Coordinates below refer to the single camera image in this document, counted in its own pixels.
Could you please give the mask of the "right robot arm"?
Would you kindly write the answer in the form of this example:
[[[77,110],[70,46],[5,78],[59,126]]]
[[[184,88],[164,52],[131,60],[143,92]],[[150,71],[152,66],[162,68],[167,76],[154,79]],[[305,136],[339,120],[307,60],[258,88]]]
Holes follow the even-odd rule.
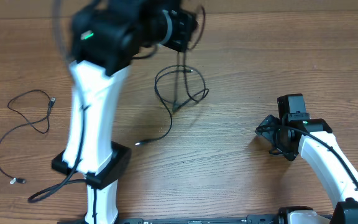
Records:
[[[329,124],[313,119],[301,93],[277,99],[278,116],[267,116],[255,129],[272,145],[272,156],[301,157],[312,168],[334,209],[319,215],[306,206],[282,207],[272,223],[358,223],[358,171],[339,147]]]

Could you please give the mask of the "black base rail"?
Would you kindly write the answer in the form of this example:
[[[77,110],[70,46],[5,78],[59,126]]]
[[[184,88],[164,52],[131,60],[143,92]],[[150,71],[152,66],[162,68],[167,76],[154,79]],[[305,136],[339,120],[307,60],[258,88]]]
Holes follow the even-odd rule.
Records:
[[[279,215],[248,215],[236,218],[168,218],[143,219],[119,218],[118,224],[285,224],[288,223]]]

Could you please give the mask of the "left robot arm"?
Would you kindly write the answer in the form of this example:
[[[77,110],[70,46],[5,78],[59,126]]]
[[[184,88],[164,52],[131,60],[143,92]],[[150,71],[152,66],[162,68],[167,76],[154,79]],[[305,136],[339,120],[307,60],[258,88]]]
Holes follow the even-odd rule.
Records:
[[[74,14],[72,42],[65,55],[74,81],[68,143],[52,160],[65,176],[83,175],[88,209],[82,223],[117,223],[117,182],[131,149],[111,140],[119,94],[142,47],[185,52],[198,26],[197,15],[180,1],[92,1]]]

